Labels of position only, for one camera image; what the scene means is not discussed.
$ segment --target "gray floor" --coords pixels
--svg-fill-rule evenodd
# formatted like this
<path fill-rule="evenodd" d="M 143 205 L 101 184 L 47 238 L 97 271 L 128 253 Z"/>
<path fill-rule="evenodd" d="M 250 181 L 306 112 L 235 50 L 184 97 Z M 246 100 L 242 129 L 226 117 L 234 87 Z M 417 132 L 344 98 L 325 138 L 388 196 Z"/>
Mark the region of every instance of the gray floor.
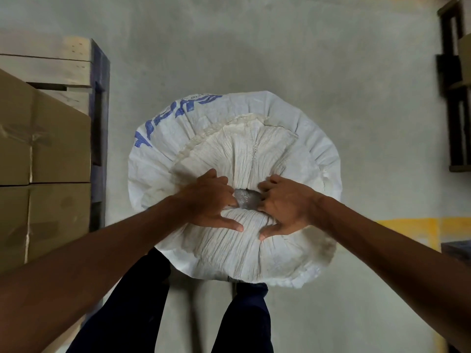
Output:
<path fill-rule="evenodd" d="M 132 214 L 127 156 L 141 123 L 193 93 L 270 90 L 342 159 L 343 201 L 373 219 L 470 216 L 447 171 L 434 54 L 446 0 L 0 0 L 0 26 L 94 38 L 112 62 L 107 220 Z M 191 352 L 188 283 L 171 290 L 156 352 Z M 209 352 L 230 287 L 194 293 Z M 276 352 L 435 352 L 431 329 L 340 250 L 301 290 L 271 289 Z"/>

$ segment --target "leg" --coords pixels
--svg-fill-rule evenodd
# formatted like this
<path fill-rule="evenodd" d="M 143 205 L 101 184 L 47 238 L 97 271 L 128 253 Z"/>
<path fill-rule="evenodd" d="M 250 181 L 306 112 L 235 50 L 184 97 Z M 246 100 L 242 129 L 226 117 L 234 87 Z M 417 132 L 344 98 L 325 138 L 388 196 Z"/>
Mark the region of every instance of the leg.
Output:
<path fill-rule="evenodd" d="M 103 307 L 79 331 L 67 353 L 154 353 L 165 299 L 168 260 L 155 248 L 138 260 Z"/>
<path fill-rule="evenodd" d="M 222 318 L 212 353 L 273 353 L 271 323 L 263 299 L 265 284 L 238 283 L 237 295 Z"/>

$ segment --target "hand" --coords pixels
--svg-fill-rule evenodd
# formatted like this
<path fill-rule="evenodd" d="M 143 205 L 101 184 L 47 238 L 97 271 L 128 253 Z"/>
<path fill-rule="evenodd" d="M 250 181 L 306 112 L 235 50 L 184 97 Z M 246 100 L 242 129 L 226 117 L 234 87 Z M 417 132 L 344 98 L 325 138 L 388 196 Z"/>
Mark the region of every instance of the hand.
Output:
<path fill-rule="evenodd" d="M 258 187 L 262 191 L 262 201 L 257 209 L 278 221 L 278 224 L 260 231 L 260 240 L 273 235 L 288 235 L 312 224 L 310 210 L 314 200 L 322 194 L 279 175 L 270 176 Z"/>
<path fill-rule="evenodd" d="M 191 224 L 244 231 L 244 227 L 234 219 L 221 216 L 224 207 L 237 207 L 237 201 L 232 195 L 234 189 L 227 185 L 227 181 L 227 177 L 218 177 L 216 170 L 212 168 L 198 177 L 195 183 L 174 195 L 191 211 Z"/>

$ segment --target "wrinkled fabric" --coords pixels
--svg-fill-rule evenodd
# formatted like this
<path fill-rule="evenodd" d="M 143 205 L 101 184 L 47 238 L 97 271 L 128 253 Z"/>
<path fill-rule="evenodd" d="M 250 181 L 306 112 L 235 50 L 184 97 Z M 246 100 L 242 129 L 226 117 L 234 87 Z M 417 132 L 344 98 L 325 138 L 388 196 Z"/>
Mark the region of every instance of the wrinkled fabric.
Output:
<path fill-rule="evenodd" d="M 200 104 L 202 98 L 213 100 Z M 136 132 L 129 166 L 136 210 L 176 193 L 210 168 L 235 189 L 258 190 L 259 182 L 279 174 L 340 199 L 334 145 L 274 94 L 199 94 L 174 104 Z M 260 242 L 260 229 L 274 224 L 273 218 L 246 208 L 227 208 L 221 215 L 240 222 L 244 232 L 186 225 L 156 248 L 195 278 L 289 287 L 313 280 L 332 260 L 335 241 L 314 227 Z"/>

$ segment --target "forearm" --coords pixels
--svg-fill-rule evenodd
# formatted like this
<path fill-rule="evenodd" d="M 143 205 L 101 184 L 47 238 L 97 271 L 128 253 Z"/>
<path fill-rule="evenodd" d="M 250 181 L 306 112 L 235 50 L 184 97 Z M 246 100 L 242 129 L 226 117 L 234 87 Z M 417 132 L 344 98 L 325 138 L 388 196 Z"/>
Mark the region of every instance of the forearm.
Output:
<path fill-rule="evenodd" d="M 464 264 L 387 229 L 329 197 L 312 220 L 373 269 L 430 326 L 471 351 L 471 272 Z"/>
<path fill-rule="evenodd" d="M 0 352 L 41 352 L 189 213 L 168 197 L 0 277 Z"/>

